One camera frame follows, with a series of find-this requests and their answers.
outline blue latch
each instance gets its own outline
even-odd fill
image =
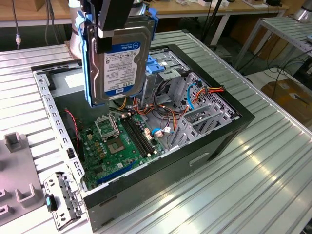
[[[159,64],[157,65],[151,65],[151,66],[146,66],[146,71],[148,71],[150,74],[158,73],[158,72],[163,72],[165,68],[160,66]]]
[[[148,55],[146,65],[148,65],[148,66],[149,65],[157,65],[156,59],[153,58],[152,56]]]

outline red cable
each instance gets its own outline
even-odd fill
[[[65,109],[65,112],[67,112],[73,119],[73,122],[74,122],[74,125],[75,125],[75,131],[76,131],[76,140],[77,140],[77,149],[78,149],[78,128],[77,128],[77,123],[76,123],[76,120],[75,120],[75,117],[73,116],[72,113],[70,113],[69,110],[66,110]]]

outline cardboard box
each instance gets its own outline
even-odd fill
[[[38,11],[44,3],[45,0],[14,0],[15,8],[28,11]],[[12,7],[12,0],[0,0],[0,5]]]
[[[261,91],[272,97],[275,81]],[[306,127],[312,125],[312,97],[291,79],[277,82],[273,100]]]

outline ram slot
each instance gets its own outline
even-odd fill
[[[148,143],[147,139],[143,136],[132,119],[124,119],[121,121],[121,124],[126,129],[132,142],[135,144],[143,157],[153,153],[154,150],[152,149],[151,145]]]

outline blue wire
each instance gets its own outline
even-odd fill
[[[190,94],[190,92],[191,92],[191,87],[192,87],[193,85],[196,85],[196,83],[191,84],[191,85],[188,87],[188,89],[187,89],[187,102],[189,103],[189,105],[190,105],[190,107],[191,107],[192,110],[195,109],[194,106],[192,105],[192,102],[191,102],[191,94]]]
[[[155,133],[156,131],[158,131],[158,130],[160,130],[160,128],[154,128],[154,129],[152,130],[152,135],[154,135],[154,133]]]

